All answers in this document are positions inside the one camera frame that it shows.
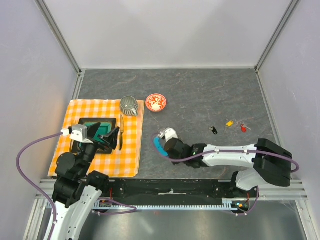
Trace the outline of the blue tag keyring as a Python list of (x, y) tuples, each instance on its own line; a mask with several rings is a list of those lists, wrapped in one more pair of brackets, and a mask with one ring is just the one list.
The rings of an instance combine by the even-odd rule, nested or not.
[(157, 152), (161, 155), (161, 156), (164, 156), (164, 157), (168, 157), (168, 153), (164, 150), (164, 147), (162, 146), (161, 144), (161, 138), (159, 136), (156, 136), (154, 139), (153, 139), (153, 144), (154, 144), (154, 147), (155, 149), (157, 150)]

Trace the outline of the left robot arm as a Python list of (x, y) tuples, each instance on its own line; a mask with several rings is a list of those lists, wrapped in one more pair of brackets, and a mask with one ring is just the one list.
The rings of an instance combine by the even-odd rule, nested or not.
[(117, 148), (120, 127), (101, 135), (97, 133), (100, 126), (100, 122), (90, 126), (75, 124), (60, 131), (64, 137), (78, 143), (79, 151), (76, 154), (65, 152), (57, 159), (52, 226), (46, 230), (46, 240), (77, 240), (96, 200), (110, 191), (107, 175), (88, 170), (98, 150)]

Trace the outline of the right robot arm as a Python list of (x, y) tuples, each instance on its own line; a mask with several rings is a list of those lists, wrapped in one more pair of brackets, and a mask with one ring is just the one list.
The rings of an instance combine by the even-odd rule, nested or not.
[(162, 149), (173, 163), (183, 162), (195, 169), (243, 167), (233, 174), (229, 184), (229, 191), (235, 197), (265, 184), (277, 187), (291, 184), (292, 154), (268, 139), (260, 138), (256, 144), (245, 146), (223, 147), (205, 143), (187, 145), (172, 138)]

